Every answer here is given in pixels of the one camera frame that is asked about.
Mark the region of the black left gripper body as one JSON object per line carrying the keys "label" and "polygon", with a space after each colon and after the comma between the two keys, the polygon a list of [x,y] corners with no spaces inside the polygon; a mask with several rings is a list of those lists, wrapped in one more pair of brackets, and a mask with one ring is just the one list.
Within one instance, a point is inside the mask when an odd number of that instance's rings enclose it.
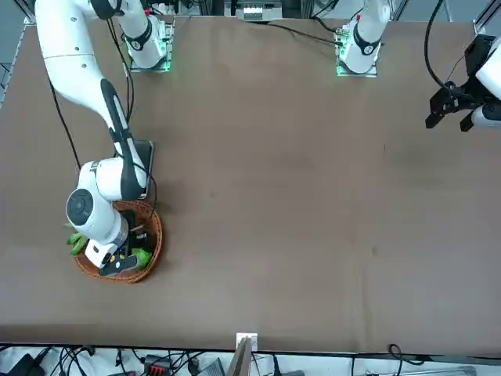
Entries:
{"label": "black left gripper body", "polygon": [[447,81],[449,111],[474,110],[489,101],[489,91],[476,77],[469,77],[462,85]]}

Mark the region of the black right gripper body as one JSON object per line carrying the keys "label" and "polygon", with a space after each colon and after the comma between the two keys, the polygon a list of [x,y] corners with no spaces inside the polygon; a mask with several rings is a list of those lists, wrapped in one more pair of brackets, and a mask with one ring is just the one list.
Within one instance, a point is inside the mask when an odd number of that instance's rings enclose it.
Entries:
{"label": "black right gripper body", "polygon": [[146,227],[144,225],[139,225],[136,223],[135,213],[133,211],[122,211],[124,219],[127,220],[128,223],[128,236],[125,242],[122,244],[119,254],[120,255],[131,255],[132,247],[131,247],[131,232],[139,232],[146,231]]}

